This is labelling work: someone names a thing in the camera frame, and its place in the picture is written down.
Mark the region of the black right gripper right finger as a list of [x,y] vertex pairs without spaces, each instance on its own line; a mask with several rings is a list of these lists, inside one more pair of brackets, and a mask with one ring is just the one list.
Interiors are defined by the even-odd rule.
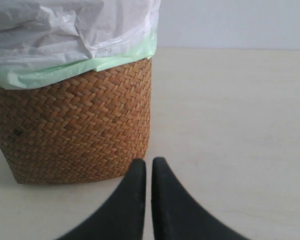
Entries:
[[187,192],[163,157],[152,162],[151,212],[156,240],[243,239]]

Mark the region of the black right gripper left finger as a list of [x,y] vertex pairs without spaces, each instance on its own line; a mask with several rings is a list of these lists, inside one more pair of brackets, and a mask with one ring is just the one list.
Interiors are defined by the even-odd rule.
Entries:
[[141,240],[146,207],[146,163],[134,159],[110,197],[61,240]]

